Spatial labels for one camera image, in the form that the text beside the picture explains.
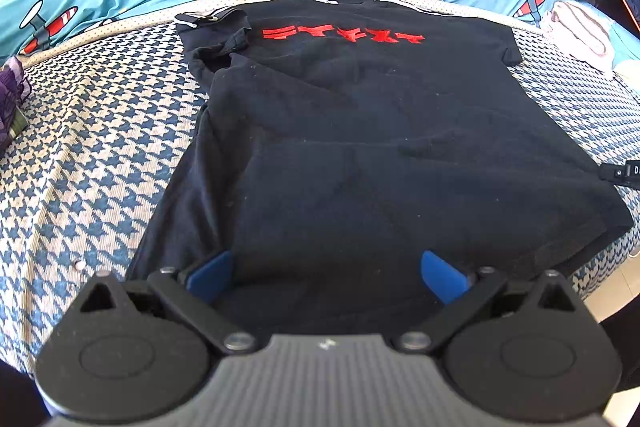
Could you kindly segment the black t-shirt red print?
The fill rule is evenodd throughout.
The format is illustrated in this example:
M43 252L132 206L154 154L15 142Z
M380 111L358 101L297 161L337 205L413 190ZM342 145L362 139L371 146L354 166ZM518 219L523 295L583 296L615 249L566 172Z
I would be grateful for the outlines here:
M512 76L508 26L273 0L177 32L208 97L128 277L213 263L214 307L256 336L398 335L437 307L425 253L529 280L632 227Z

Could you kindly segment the blue houndstooth mattress cover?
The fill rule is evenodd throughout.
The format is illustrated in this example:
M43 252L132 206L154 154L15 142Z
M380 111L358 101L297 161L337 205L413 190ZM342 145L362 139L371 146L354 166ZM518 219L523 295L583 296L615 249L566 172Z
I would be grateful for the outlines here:
M53 325L99 269L124 275L191 140L205 92L183 60L176 15L270 0L203 0L87 30L20 60L28 126L1 156L1 360L30 373ZM603 76L528 23L432 0L419 13L510 26L513 76L597 162L639 159L639 93ZM639 254L639 191L620 188L634 227L573 273L586 298Z

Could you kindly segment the purple folded cloth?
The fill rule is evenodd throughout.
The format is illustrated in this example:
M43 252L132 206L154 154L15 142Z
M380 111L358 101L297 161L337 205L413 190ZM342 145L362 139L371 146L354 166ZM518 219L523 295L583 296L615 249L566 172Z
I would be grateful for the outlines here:
M25 76L21 61L15 56L10 57L1 69L1 152L4 152L28 127L22 106L31 93L32 87Z

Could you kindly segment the beige striped folded cloth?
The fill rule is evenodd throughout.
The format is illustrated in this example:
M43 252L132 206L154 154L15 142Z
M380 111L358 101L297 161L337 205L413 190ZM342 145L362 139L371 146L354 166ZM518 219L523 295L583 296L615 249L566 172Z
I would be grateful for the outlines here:
M612 67L614 49L608 30L582 4L555 1L540 21L540 28L564 53L597 69Z

